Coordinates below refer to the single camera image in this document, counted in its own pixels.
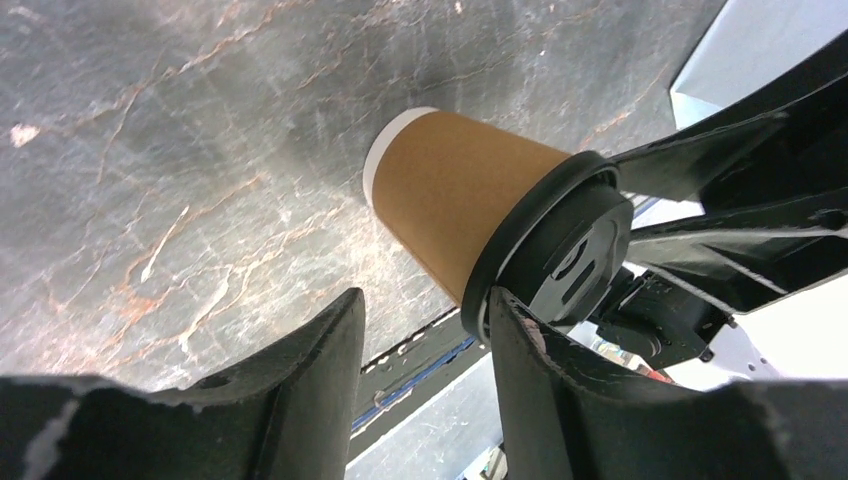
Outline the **black coffee cup lid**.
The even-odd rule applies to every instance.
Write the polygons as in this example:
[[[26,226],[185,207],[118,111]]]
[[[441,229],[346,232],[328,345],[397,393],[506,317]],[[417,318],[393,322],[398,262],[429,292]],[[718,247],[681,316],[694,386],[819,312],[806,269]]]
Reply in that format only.
[[[556,166],[505,216],[465,287],[465,330],[490,341],[490,291],[502,287],[553,328],[586,320],[609,293],[631,238],[634,205],[619,168],[592,151]]]

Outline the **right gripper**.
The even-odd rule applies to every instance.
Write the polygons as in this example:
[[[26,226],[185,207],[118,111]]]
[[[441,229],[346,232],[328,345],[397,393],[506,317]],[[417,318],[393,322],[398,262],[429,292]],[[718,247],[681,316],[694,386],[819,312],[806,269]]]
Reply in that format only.
[[[619,188],[690,198],[767,141],[824,126],[827,101],[845,96],[846,81],[847,48],[826,46],[719,113],[612,157]],[[598,335],[654,370],[710,361],[710,342],[732,322],[726,312],[751,313],[846,275],[847,195],[827,192],[639,228],[627,259],[656,274],[618,271],[588,317]]]

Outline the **brown paper coffee cup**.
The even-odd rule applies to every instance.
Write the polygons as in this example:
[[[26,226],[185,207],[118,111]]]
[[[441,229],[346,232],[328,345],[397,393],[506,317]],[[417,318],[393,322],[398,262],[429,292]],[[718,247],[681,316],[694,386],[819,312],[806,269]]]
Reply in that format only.
[[[379,131],[362,185],[385,228],[460,304],[496,228],[569,156],[472,118],[416,107]]]

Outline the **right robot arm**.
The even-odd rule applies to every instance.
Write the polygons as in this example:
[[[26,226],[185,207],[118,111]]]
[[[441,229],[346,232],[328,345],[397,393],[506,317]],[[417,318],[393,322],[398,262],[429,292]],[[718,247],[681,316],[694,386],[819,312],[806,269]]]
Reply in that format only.
[[[616,157],[625,191],[693,201],[636,228],[598,335],[706,390],[776,380],[792,354],[827,343],[824,311],[807,307],[761,327],[750,320],[847,273],[847,38],[665,139]]]

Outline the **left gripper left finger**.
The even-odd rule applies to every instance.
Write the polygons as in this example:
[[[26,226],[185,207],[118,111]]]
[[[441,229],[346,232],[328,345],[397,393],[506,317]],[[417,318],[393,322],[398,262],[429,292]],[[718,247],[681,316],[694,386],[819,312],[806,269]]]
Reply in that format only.
[[[1,475],[340,479],[364,333],[364,294],[351,288],[288,336],[186,389],[3,377]]]

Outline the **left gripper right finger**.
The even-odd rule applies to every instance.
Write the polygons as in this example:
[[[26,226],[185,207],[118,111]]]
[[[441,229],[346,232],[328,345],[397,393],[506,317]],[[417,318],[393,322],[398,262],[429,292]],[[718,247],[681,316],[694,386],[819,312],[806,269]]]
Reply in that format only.
[[[606,360],[490,294],[512,479],[843,479],[847,385],[741,381],[699,392]]]

